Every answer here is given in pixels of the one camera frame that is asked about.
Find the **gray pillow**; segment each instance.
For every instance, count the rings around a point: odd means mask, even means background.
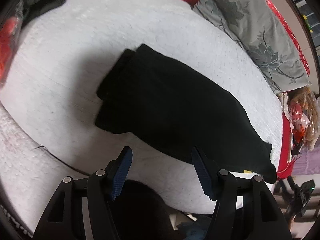
[[[194,11],[248,53],[275,93],[309,85],[298,50],[265,0],[199,0]]]

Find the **black cable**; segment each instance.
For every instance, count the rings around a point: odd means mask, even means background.
[[[85,172],[85,171],[81,171],[81,170],[79,170],[79,169],[76,169],[76,168],[70,166],[69,164],[65,163],[63,160],[59,159],[57,156],[55,156],[55,155],[53,155],[51,152],[49,152],[49,150],[47,149],[47,147],[45,147],[45,146],[43,146],[43,145],[40,145],[40,146],[36,147],[35,149],[39,149],[39,148],[45,149],[48,154],[50,154],[53,158],[55,158],[55,159],[58,160],[59,162],[61,162],[61,163],[63,163],[64,165],[66,165],[68,168],[70,168],[70,169],[72,169],[72,170],[74,170],[74,171],[76,171],[76,172],[78,172],[78,173],[80,173],[80,174],[82,174],[82,175],[85,175],[85,176],[88,176],[88,177],[91,176],[91,174],[89,174],[89,173],[87,173],[87,172]]]

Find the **plastic bag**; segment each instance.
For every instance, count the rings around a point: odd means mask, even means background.
[[[290,111],[296,141],[299,143],[303,139],[307,150],[313,150],[320,135],[320,110],[310,87],[305,86],[295,90],[290,101]]]
[[[0,27],[0,83],[4,82],[12,56],[17,48],[22,21],[23,1],[21,0]]]

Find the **white bedspread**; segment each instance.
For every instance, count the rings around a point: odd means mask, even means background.
[[[94,126],[101,104],[95,95],[100,81],[125,48],[141,43],[231,92],[261,138],[272,143],[271,161],[278,167],[280,102],[258,68],[225,33],[181,0],[67,0],[25,29],[0,92],[2,104],[23,129],[1,109],[0,179],[31,230],[63,177],[80,177],[44,150],[35,150],[34,141],[89,173],[104,168],[128,145],[134,152],[129,179],[149,185],[174,208],[213,211],[214,202],[203,194],[192,165],[154,150],[130,133],[112,135]]]

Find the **beige wall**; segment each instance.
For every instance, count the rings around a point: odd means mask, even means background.
[[[311,88],[314,92],[319,93],[319,85],[318,85],[318,77],[316,72],[316,63],[314,57],[312,55],[312,50],[309,46],[308,38],[304,32],[301,23],[295,14],[295,12],[291,9],[290,5],[286,0],[271,0],[273,4],[277,7],[279,12],[282,14],[284,19],[287,21],[289,27],[293,31],[296,36],[299,45],[303,51],[304,56],[307,59],[310,68],[310,76],[309,81],[312,83]]]

